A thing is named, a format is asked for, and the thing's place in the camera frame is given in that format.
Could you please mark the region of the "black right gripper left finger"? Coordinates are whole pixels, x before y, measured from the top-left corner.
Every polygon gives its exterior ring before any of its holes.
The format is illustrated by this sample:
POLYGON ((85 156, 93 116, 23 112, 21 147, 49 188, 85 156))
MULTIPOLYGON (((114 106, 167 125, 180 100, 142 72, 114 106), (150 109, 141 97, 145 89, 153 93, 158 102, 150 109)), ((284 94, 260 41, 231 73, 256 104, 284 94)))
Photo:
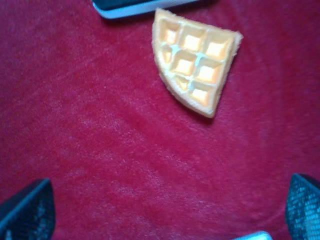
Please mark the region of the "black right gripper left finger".
POLYGON ((0 204, 2 240, 50 240, 56 226, 53 186, 37 179, 0 204))

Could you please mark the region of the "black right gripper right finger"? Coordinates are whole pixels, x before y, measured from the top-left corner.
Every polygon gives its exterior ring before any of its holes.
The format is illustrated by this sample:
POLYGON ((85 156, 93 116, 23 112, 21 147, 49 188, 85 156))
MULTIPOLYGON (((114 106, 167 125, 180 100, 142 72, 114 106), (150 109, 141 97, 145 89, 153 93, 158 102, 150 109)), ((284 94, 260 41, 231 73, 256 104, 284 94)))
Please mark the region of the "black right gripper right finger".
POLYGON ((285 222, 293 240, 320 239, 320 181, 301 173, 290 180, 285 222))

